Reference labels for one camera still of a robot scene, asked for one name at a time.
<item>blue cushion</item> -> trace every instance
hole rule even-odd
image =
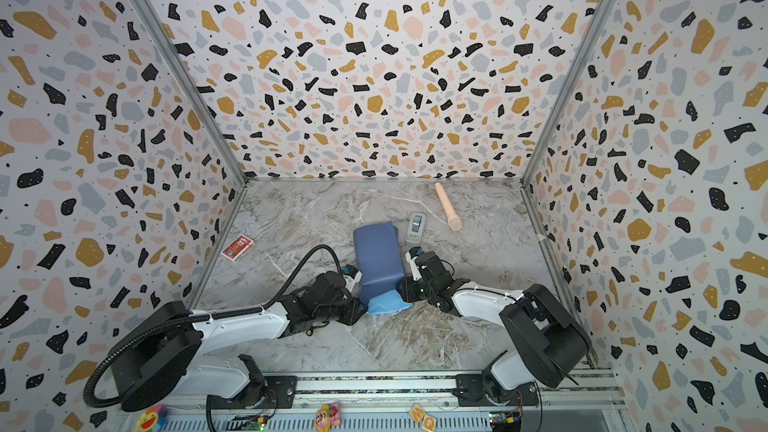
[[[360,279],[360,302],[368,304],[371,298],[391,290],[405,276],[397,245],[397,228],[392,222],[371,224],[355,229],[357,267]]]

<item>speckled wall panel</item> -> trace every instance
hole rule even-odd
[[[531,186],[639,430],[768,430],[765,0],[618,0]]]
[[[235,183],[126,0],[6,0],[0,32],[0,430],[109,430],[86,377],[192,291]]]
[[[249,176],[514,177],[598,0],[151,0]]]

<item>playing card box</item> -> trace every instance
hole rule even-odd
[[[226,246],[225,250],[221,251],[221,254],[232,262],[235,262],[238,258],[245,255],[245,253],[253,246],[254,241],[245,235],[239,235],[231,244]]]

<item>black motor joint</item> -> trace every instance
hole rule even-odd
[[[469,279],[454,278],[434,252],[424,252],[420,247],[412,247],[408,252],[411,257],[416,257],[415,264],[422,278],[406,277],[398,284],[402,300],[408,303],[426,300],[442,312],[461,317],[453,303],[453,295]]]
[[[343,271],[342,274],[334,271],[320,274],[312,284],[278,300],[285,308],[289,321],[281,338],[301,332],[312,334],[316,328],[325,327],[333,321],[354,325],[367,312],[368,307],[351,296],[344,279],[344,275],[354,278],[360,272],[351,265],[345,266]]]

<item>light blue cloth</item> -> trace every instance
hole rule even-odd
[[[368,302],[368,315],[394,314],[412,306],[413,304],[404,302],[397,291],[384,292]]]

